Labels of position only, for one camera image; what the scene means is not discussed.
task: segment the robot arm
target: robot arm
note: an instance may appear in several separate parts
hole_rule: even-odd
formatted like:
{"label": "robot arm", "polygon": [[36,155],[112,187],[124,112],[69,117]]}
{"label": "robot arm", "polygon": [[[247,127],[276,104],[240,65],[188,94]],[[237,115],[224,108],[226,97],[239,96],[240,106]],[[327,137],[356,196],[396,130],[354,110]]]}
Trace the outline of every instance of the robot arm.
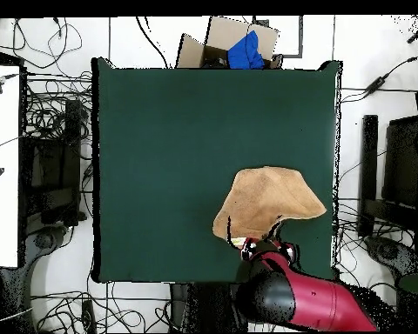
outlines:
{"label": "robot arm", "polygon": [[378,331],[343,285],[291,270],[281,252],[259,253],[253,262],[261,270],[236,295],[237,307],[248,319],[317,331]]}

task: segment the power adapter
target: power adapter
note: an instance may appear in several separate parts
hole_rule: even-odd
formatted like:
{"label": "power adapter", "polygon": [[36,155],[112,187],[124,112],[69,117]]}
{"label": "power adapter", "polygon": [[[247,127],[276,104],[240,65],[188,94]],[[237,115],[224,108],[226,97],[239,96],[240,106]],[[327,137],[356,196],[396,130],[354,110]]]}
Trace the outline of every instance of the power adapter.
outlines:
{"label": "power adapter", "polygon": [[98,334],[96,332],[96,319],[93,311],[93,301],[89,298],[82,303],[82,325],[86,334]]}

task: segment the black stand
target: black stand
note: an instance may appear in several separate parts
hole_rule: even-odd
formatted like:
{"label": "black stand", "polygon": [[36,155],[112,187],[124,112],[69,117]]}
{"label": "black stand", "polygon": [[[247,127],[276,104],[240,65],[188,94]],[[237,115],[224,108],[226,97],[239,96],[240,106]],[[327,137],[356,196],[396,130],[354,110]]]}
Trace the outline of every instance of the black stand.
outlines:
{"label": "black stand", "polygon": [[418,231],[418,117],[390,122],[382,200],[376,199],[378,117],[364,116],[358,237],[371,236],[374,219]]}

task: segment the tangled wires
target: tangled wires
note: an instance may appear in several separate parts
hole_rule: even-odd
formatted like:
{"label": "tangled wires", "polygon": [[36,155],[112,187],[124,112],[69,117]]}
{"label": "tangled wires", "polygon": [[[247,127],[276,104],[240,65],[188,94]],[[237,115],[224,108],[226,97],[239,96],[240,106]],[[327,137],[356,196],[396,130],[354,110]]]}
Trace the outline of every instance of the tangled wires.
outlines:
{"label": "tangled wires", "polygon": [[[34,92],[31,84],[44,82],[44,92]],[[81,103],[81,113],[78,117],[80,122],[79,137],[69,135],[65,132],[65,105],[68,101],[79,101]],[[78,144],[91,145],[91,132],[89,126],[89,116],[91,113],[91,73],[83,72],[79,78],[71,80],[56,79],[28,79],[28,108],[27,124],[24,130],[29,135],[36,134],[38,138],[53,139],[71,147]],[[76,152],[82,159],[91,160]]]}
{"label": "tangled wires", "polygon": [[[114,283],[111,289],[111,294],[113,295]],[[76,296],[65,296],[68,294],[77,294]],[[152,301],[165,301],[164,308],[155,308],[155,315],[158,318],[155,322],[151,325],[147,326],[145,317],[138,311],[135,310],[121,310],[118,306],[117,299],[112,296],[111,299],[113,300],[114,304],[117,306],[117,310],[113,310],[112,308],[103,304],[103,301],[99,301],[99,299],[94,298],[89,292],[80,292],[80,291],[72,291],[66,292],[63,294],[50,294],[45,296],[33,296],[32,300],[37,299],[56,299],[61,298],[60,302],[56,304],[52,309],[48,311],[48,313],[37,322],[36,329],[37,332],[49,332],[49,333],[59,333],[63,332],[63,334],[84,334],[87,332],[88,328],[91,324],[91,317],[88,314],[81,313],[80,316],[74,310],[74,305],[83,303],[85,300],[90,299],[97,307],[105,310],[105,317],[102,317],[96,320],[96,330],[98,334],[105,334],[108,332],[108,329],[116,324],[121,324],[125,331],[128,333],[134,333],[134,328],[140,327],[139,332],[147,333],[149,332],[154,326],[159,323],[163,323],[168,325],[173,329],[179,330],[179,327],[173,324],[171,319],[167,314],[167,308],[170,306],[170,300],[163,300],[163,299],[154,299],[154,298],[140,298],[139,300],[152,300]],[[126,319],[130,316],[134,315],[138,317],[138,322],[136,324],[129,324],[127,323]],[[110,319],[114,318],[115,321],[106,324]],[[53,319],[57,322],[60,326],[58,328],[47,328],[47,322]]]}

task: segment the floor tile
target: floor tile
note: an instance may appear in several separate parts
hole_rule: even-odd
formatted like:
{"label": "floor tile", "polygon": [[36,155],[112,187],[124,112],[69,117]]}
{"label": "floor tile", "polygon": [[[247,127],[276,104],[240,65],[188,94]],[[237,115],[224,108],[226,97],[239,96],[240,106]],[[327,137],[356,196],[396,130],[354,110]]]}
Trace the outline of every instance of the floor tile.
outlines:
{"label": "floor tile", "polygon": [[[143,17],[142,28],[163,53],[169,66],[176,65],[183,33],[203,43],[209,17]],[[111,19],[111,62],[116,68],[165,68],[164,61],[138,26],[136,17]]]}
{"label": "floor tile", "polygon": [[[407,43],[411,23],[411,16],[336,16],[334,59],[344,63],[342,87],[366,88],[398,63],[418,56],[418,40]],[[383,88],[418,90],[418,60],[395,70]]]}
{"label": "floor tile", "polygon": [[[342,99],[351,93],[355,92],[342,91]],[[345,175],[344,173],[361,161],[362,118],[364,115],[378,116],[378,153],[381,153],[386,149],[386,130],[390,120],[418,114],[415,94],[411,92],[377,91],[362,101],[343,103],[340,112],[339,197],[357,198],[359,166]],[[380,155],[378,157],[377,198],[381,198],[383,164],[384,155]]]}
{"label": "floor tile", "polygon": [[282,68],[317,70],[323,63],[332,60],[333,20],[333,16],[303,16],[302,58],[286,58]]}

